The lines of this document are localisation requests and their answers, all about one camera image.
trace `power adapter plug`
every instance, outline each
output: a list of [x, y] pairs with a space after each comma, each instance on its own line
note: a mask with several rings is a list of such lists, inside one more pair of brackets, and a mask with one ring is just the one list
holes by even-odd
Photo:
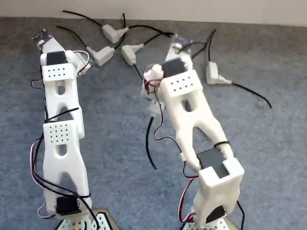
[[115, 30], [112, 26], [109, 24], [106, 24], [102, 27], [102, 32], [106, 36], [106, 38], [115, 44], [120, 40], [120, 38], [129, 30], [128, 27], [120, 29], [120, 30]]
[[105, 48], [101, 49], [98, 52], [94, 51], [90, 47], [87, 47], [86, 49], [91, 54], [91, 56], [94, 59], [94, 62], [98, 66], [102, 66], [107, 61], [109, 61], [113, 57], [115, 51], [114, 48], [111, 48], [109, 46], [106, 46]]
[[144, 44], [139, 45], [125, 45], [122, 46], [121, 52], [124, 56], [124, 59], [128, 63], [128, 65], [133, 66], [133, 64], [136, 64], [136, 55], [135, 53], [142, 49], [144, 47]]
[[231, 84], [230, 80], [222, 77], [218, 73], [217, 65], [215, 62], [209, 61], [207, 68], [206, 68], [206, 80], [207, 84], [214, 85], [214, 84]]

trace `black cable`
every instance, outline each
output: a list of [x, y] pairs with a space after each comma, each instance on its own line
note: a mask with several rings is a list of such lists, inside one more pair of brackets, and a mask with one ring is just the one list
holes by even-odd
[[216, 32], [215, 29], [211, 31], [210, 35], [207, 37], [207, 40], [206, 40], [206, 42], [205, 42], [205, 44], [204, 44], [204, 47], [201, 48], [199, 51], [197, 51], [195, 54], [193, 54], [193, 55], [191, 56], [191, 59], [194, 59], [198, 54], [200, 54], [202, 51], [206, 50], [208, 44], [209, 44], [209, 46], [211, 45], [211, 40], [212, 40], [212, 37], [213, 37], [213, 35], [214, 35], [215, 32]]
[[191, 45], [194, 45], [194, 44], [202, 44], [202, 45], [206, 46], [205, 42], [191, 42], [191, 43], [184, 45], [177, 53], [179, 54], [180, 52], [182, 52], [183, 50], [185, 50], [186, 48], [188, 48], [188, 47], [190, 47]]
[[185, 169], [186, 169], [186, 162], [184, 161], [184, 163], [183, 163], [183, 169], [182, 169], [182, 172], [183, 172], [183, 175], [186, 177], [186, 178], [196, 178], [196, 177], [198, 177], [198, 175], [195, 175], [195, 176], [188, 176], [188, 175], [186, 175], [186, 172], [185, 172]]
[[241, 212], [242, 212], [241, 230], [243, 230], [243, 227], [244, 227], [244, 221], [245, 221], [245, 212], [244, 212], [244, 210], [243, 210], [243, 208], [242, 208], [242, 206], [241, 206], [240, 202], [239, 202], [239, 201], [237, 201], [236, 203], [238, 204], [239, 209], [240, 209], [240, 210], [241, 210]]
[[155, 164], [154, 164], [154, 162], [153, 162], [153, 159], [152, 159], [152, 157], [151, 157], [151, 155], [150, 155], [150, 152], [149, 152], [149, 143], [148, 143], [148, 139], [149, 139], [149, 132], [150, 132], [150, 128], [151, 128], [151, 126], [152, 126], [152, 124], [153, 124], [153, 120], [154, 119], [154, 117], [152, 116], [151, 118], [150, 118], [150, 120], [149, 120], [149, 123], [148, 123], [148, 127], [147, 127], [147, 130], [146, 130], [146, 153], [147, 153], [147, 157], [148, 157], [148, 159], [149, 159], [149, 161], [150, 161], [150, 164], [152, 164], [152, 166], [153, 166], [153, 168], [154, 169], [157, 169], [157, 167], [155, 166]]
[[76, 12], [72, 12], [72, 11], [65, 11], [65, 10], [62, 11], [62, 12], [63, 12], [63, 13], [70, 13], [70, 14], [78, 15], [78, 16], [83, 17], [83, 18], [86, 18], [86, 19], [88, 19], [88, 20], [90, 20], [90, 21], [94, 22], [95, 24], [97, 24], [97, 25], [99, 25], [99, 26], [102, 27], [102, 24], [101, 24], [100, 22], [96, 21], [96, 20], [93, 19], [93, 18], [87, 17], [87, 16], [85, 16], [85, 15], [83, 15], [83, 14], [76, 13]]
[[139, 69], [138, 69], [138, 67], [136, 66], [136, 64], [133, 64], [133, 67], [134, 67], [135, 70], [138, 72], [138, 75], [139, 75], [141, 81], [143, 81], [143, 77], [142, 77], [141, 73], [139, 72]]
[[215, 145], [213, 145], [213, 148], [216, 148], [216, 147], [218, 147], [219, 145], [223, 145], [223, 144], [229, 144], [229, 141], [226, 140], [226, 141], [218, 142], [218, 143], [216, 143]]
[[60, 114], [58, 114], [58, 115], [55, 115], [55, 116], [50, 117], [50, 118], [47, 118], [47, 119], [45, 120], [45, 123], [48, 123], [48, 122], [50, 122], [50, 121], [51, 121], [52, 119], [54, 119], [54, 118], [57, 118], [57, 117], [62, 116], [62, 115], [64, 115], [64, 114], [67, 114], [67, 113], [76, 111], [76, 110], [78, 110], [78, 109], [79, 109], [78, 107], [73, 108], [73, 109], [69, 109], [69, 110], [66, 110], [66, 111], [64, 111], [64, 112], [62, 112], [62, 113], [60, 113]]
[[79, 35], [76, 34], [76, 32], [74, 32], [73, 30], [69, 29], [69, 28], [66, 28], [64, 26], [60, 26], [60, 25], [57, 25], [58, 28], [62, 29], [62, 30], [66, 30], [66, 31], [69, 31], [71, 33], [73, 33], [76, 38], [82, 43], [82, 45], [84, 45], [85, 48], [87, 48], [87, 45], [84, 43], [84, 41], [80, 38]]
[[269, 105], [269, 107], [272, 109], [271, 103], [270, 103], [269, 100], [266, 99], [264, 96], [260, 95], [259, 93], [255, 92], [255, 91], [253, 91], [253, 90], [251, 90], [251, 89], [249, 89], [249, 88], [246, 88], [246, 87], [243, 86], [243, 85], [237, 84], [237, 83], [235, 83], [235, 82], [232, 82], [231, 84], [232, 84], [232, 85], [235, 85], [235, 86], [237, 86], [237, 87], [239, 87], [239, 88], [241, 88], [241, 89], [244, 89], [244, 90], [246, 90], [246, 91], [248, 91], [248, 92], [250, 92], [250, 93], [252, 93], [252, 94], [254, 94], [254, 95], [258, 96], [258, 97], [260, 97], [260, 98], [262, 98], [263, 100], [265, 100], [265, 101], [267, 102], [267, 104]]
[[[155, 133], [156, 133], [158, 131], [158, 129], [162, 126], [164, 118], [163, 118], [163, 111], [162, 111], [161, 103], [160, 103], [160, 101], [158, 99], [158, 96], [157, 96], [156, 92], [154, 92], [154, 95], [155, 95], [155, 98], [156, 98], [157, 102], [159, 103], [159, 108], [160, 108], [160, 113], [161, 113], [161, 123], [160, 123], [159, 127], [155, 130]], [[177, 141], [173, 137], [166, 136], [166, 137], [163, 137], [163, 138], [156, 138], [156, 137], [154, 137], [154, 138], [155, 138], [155, 140], [164, 140], [166, 138], [169, 138], [169, 139], [171, 139], [176, 144], [177, 148], [179, 149], [179, 152], [180, 153], [182, 152], [180, 146], [178, 145]]]
[[211, 42], [212, 42], [212, 38], [214, 33], [216, 32], [216, 30], [213, 30], [209, 36], [210, 40], [209, 40], [209, 45], [208, 45], [208, 60], [211, 61], [211, 57], [210, 57], [210, 47], [211, 47]]
[[[124, 29], [124, 28], [126, 28], [126, 16], [125, 16], [125, 13], [123, 13], [123, 21], [124, 21], [124, 24], [123, 24], [123, 29]], [[120, 45], [124, 42], [125, 37], [126, 37], [126, 33], [124, 33], [124, 35], [120, 38], [120, 41], [117, 43], [117, 45], [114, 47], [114, 49], [117, 49], [118, 47], [120, 47]]]
[[143, 43], [144, 46], [147, 45], [148, 43], [150, 43], [151, 41], [153, 41], [154, 39], [156, 39], [157, 37], [162, 36], [162, 35], [174, 35], [174, 33], [172, 33], [172, 32], [165, 32], [165, 33], [156, 34], [155, 36], [151, 37], [146, 42], [144, 42]]
[[140, 27], [142, 27], [142, 28], [148, 28], [148, 29], [151, 29], [151, 30], [157, 31], [157, 32], [159, 32], [160, 34], [165, 33], [164, 31], [159, 30], [159, 29], [154, 28], [153, 26], [149, 26], [149, 25], [131, 25], [131, 26], [129, 26], [129, 29], [133, 29], [133, 28], [140, 28]]

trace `red wire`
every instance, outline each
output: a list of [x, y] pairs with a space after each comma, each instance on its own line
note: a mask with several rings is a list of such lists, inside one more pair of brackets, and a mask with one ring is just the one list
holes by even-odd
[[[150, 84], [150, 82], [152, 82], [152, 81], [158, 81], [159, 83], [158, 83], [157, 85]], [[157, 92], [157, 88], [159, 88], [160, 82], [161, 82], [161, 81], [162, 81], [161, 79], [151, 79], [151, 80], [146, 80], [146, 79], [144, 79], [144, 83], [145, 83], [145, 84], [144, 84], [144, 87], [145, 87], [145, 89], [146, 89], [146, 86], [148, 86], [148, 85], [154, 87], [154, 88], [153, 88], [153, 91], [146, 90], [147, 93], [155, 93], [155, 92]]]
[[182, 206], [183, 206], [184, 196], [186, 195], [189, 186], [191, 185], [191, 183], [192, 183], [194, 180], [195, 180], [195, 178], [191, 179], [191, 180], [188, 182], [188, 184], [187, 184], [186, 188], [183, 190], [183, 193], [182, 193], [181, 198], [180, 198], [179, 207], [178, 207], [178, 217], [179, 217], [180, 222], [182, 222], [182, 223], [186, 223], [186, 222], [192, 221], [192, 220], [193, 220], [193, 215], [195, 214], [195, 213], [189, 213], [189, 214], [184, 218], [184, 220], [182, 220], [181, 213], [182, 213]]

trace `hole in bracket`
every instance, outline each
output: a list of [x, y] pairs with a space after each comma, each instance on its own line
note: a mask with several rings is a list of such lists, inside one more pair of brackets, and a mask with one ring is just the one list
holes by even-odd
[[192, 111], [191, 105], [188, 102], [188, 100], [183, 100], [183, 101], [181, 101], [181, 103], [182, 103], [182, 106], [183, 106], [185, 111], [187, 111], [187, 112], [191, 112]]
[[58, 155], [64, 156], [67, 153], [67, 147], [66, 145], [58, 145], [57, 146], [58, 150]]

